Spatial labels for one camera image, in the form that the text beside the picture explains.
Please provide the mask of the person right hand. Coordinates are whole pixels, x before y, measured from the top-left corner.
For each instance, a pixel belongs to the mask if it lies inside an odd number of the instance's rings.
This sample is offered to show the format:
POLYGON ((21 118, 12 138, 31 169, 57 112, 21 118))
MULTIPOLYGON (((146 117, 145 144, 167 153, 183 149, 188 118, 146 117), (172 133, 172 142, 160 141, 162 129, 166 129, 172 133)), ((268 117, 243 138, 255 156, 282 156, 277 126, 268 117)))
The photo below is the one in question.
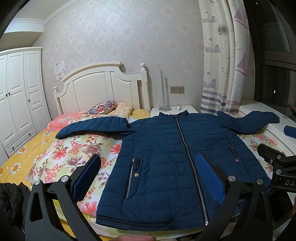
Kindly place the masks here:
POLYGON ((113 238, 109 241, 156 241, 156 237, 149 236, 149 235, 138 235, 138 236, 129 236, 129 235, 122 235, 116 238, 113 238))

